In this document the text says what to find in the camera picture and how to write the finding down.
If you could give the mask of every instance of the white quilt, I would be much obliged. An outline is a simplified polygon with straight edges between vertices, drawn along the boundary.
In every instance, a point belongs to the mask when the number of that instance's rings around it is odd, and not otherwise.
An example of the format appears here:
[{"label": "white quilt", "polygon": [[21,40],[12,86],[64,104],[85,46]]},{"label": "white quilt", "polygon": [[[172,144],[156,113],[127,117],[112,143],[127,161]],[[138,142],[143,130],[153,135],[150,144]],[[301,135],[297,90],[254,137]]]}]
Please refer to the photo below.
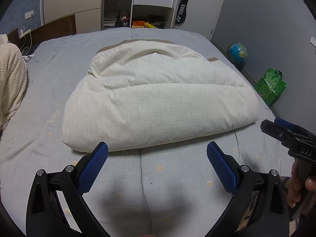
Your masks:
[{"label": "white quilt", "polygon": [[0,35],[0,131],[20,107],[27,75],[19,48]]},{"label": "white quilt", "polygon": [[259,119],[254,90],[231,68],[176,44],[136,41],[98,53],[69,97],[63,142],[92,152],[143,148]]}]

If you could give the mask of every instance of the bed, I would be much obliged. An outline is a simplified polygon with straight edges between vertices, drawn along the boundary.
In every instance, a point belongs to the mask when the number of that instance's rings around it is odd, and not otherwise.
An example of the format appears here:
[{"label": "bed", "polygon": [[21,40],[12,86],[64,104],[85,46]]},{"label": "bed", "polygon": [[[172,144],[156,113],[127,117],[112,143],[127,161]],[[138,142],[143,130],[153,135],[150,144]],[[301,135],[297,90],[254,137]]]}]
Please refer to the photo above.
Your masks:
[{"label": "bed", "polygon": [[[61,141],[66,101],[99,49],[133,39],[168,40],[207,59],[216,57],[238,72],[207,39],[175,29],[108,29],[43,42],[27,63],[25,97],[0,139],[1,201],[24,233],[28,195],[37,170],[61,171],[84,155]],[[254,171],[276,169],[280,175],[290,175],[293,158],[260,130],[264,119],[275,117],[257,97],[260,120],[248,126],[109,153],[90,192],[83,195],[106,231],[113,237],[205,236],[231,199],[207,160],[210,141]],[[70,226],[78,230],[61,193],[59,197]]]}]

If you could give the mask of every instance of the folded clothes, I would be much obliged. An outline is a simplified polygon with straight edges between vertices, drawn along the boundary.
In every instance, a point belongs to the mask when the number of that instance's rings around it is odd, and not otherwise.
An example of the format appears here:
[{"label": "folded clothes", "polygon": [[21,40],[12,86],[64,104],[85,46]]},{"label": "folded clothes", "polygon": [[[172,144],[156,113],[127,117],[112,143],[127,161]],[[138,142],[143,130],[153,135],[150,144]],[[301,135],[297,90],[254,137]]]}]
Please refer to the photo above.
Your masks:
[{"label": "folded clothes", "polygon": [[119,17],[118,11],[107,12],[104,14],[103,25],[114,27]]}]

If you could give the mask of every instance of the human hand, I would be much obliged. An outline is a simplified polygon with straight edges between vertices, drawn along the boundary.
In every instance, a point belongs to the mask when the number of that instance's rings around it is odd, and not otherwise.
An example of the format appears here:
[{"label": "human hand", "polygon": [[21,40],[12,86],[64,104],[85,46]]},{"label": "human hand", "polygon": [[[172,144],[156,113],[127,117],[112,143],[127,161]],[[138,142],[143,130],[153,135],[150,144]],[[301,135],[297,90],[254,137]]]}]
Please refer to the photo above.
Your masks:
[{"label": "human hand", "polygon": [[[290,207],[294,208],[295,204],[301,199],[301,181],[297,176],[298,164],[297,161],[294,162],[292,166],[291,179],[286,183],[285,187],[288,189],[287,203]],[[312,209],[316,202],[316,176],[308,177],[305,181],[305,187],[309,191],[314,191],[315,194],[312,196],[309,203],[306,205],[302,211],[303,215],[307,215]]]}]

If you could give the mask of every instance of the globe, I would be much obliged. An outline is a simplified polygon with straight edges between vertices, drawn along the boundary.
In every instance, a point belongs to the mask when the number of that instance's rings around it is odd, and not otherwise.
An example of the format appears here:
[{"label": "globe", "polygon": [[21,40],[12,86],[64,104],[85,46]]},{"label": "globe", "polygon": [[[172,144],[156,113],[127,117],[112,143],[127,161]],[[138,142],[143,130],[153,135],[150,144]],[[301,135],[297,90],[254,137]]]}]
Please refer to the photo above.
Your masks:
[{"label": "globe", "polygon": [[227,48],[227,57],[233,64],[244,64],[248,58],[247,48],[240,42],[234,42]]}]

